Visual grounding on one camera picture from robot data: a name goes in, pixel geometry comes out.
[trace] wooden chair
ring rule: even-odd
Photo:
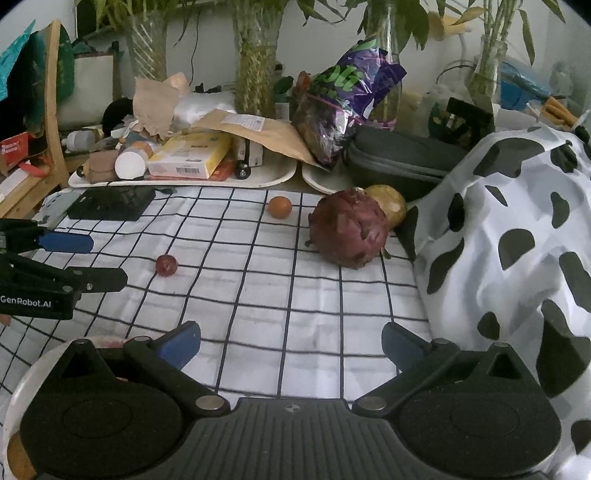
[[[31,211],[56,187],[68,186],[68,171],[61,150],[60,134],[57,127],[57,55],[60,46],[61,23],[55,20],[47,33],[47,55],[45,73],[45,135],[47,157],[51,165],[44,166],[44,179],[29,176],[0,202],[0,218],[26,218]]]

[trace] bottle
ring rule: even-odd
[[[89,152],[96,144],[96,134],[92,130],[78,130],[72,132],[61,141],[71,153]]]
[[[147,142],[134,142],[120,153],[115,161],[115,173],[121,180],[135,180],[142,177],[147,169],[146,162],[154,155]]]

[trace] cow print fabric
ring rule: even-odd
[[[483,139],[398,238],[414,260],[433,337],[510,343],[563,427],[547,473],[591,478],[591,161],[546,126]]]

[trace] small red fruit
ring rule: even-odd
[[[156,260],[156,273],[161,277],[170,277],[177,272],[177,259],[172,255],[160,255]]]

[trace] yellow box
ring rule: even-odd
[[[210,131],[173,137],[148,160],[154,176],[207,180],[230,150],[225,132]]]

